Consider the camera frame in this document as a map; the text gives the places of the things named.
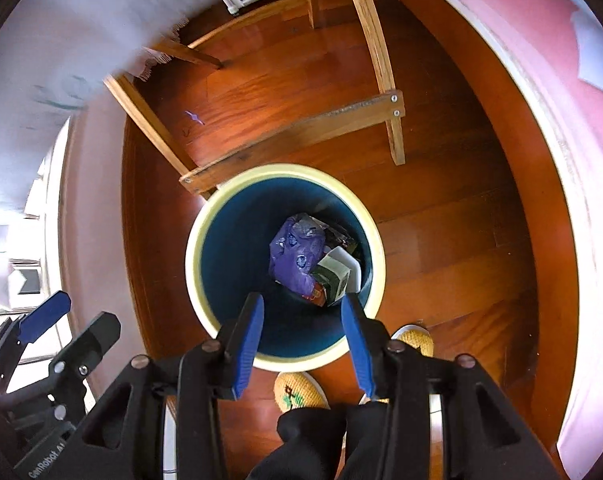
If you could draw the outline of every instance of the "wooden floor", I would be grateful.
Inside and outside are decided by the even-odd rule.
[[[247,139],[377,93],[350,0],[320,0],[322,28],[304,7],[204,47],[222,70],[173,60],[138,87],[199,165]],[[534,262],[515,182],[491,125],[443,48],[397,0],[376,0],[395,81],[405,96],[406,164],[390,158],[383,124],[285,157],[335,176],[376,220],[387,259],[379,310],[389,332],[419,322],[435,355],[474,354],[527,416],[537,342]],[[219,20],[219,4],[182,41]],[[185,113],[196,113],[198,124]],[[124,146],[126,254],[149,352],[184,352],[205,338],[188,299],[184,253],[201,199],[134,125]],[[346,355],[312,372],[331,402],[358,402]],[[280,444],[275,374],[255,370],[244,397],[221,407],[227,462],[243,478]]]

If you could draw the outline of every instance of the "knitted yellow shoe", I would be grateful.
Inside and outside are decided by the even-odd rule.
[[[321,386],[306,372],[281,372],[274,380],[274,400],[283,413],[295,408],[329,408]]]
[[[435,343],[433,338],[425,328],[419,325],[403,325],[399,330],[393,333],[391,339],[403,341],[412,348],[416,348],[423,356],[432,357],[435,354]],[[360,404],[370,402],[367,396],[361,397]],[[377,402],[389,402],[388,399],[378,399]]]

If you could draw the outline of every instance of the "purple plastic bag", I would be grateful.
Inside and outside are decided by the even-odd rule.
[[[324,230],[306,213],[287,218],[270,242],[268,273],[293,292],[311,296],[310,271],[324,256],[324,242]]]

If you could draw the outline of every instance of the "person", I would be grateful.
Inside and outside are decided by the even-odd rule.
[[[392,336],[432,357],[430,333],[405,325]],[[339,480],[373,480],[381,452],[388,399],[331,409],[321,386],[306,372],[282,372],[274,382],[282,411],[277,433],[283,444],[264,458],[248,480],[333,480],[345,446]]]

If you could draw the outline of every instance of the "white wall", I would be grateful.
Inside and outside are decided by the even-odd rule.
[[[121,338],[91,373],[95,397],[145,349],[123,251],[121,154],[126,114],[105,90],[70,130],[62,179],[59,236],[64,289],[75,335],[102,310],[117,315]]]

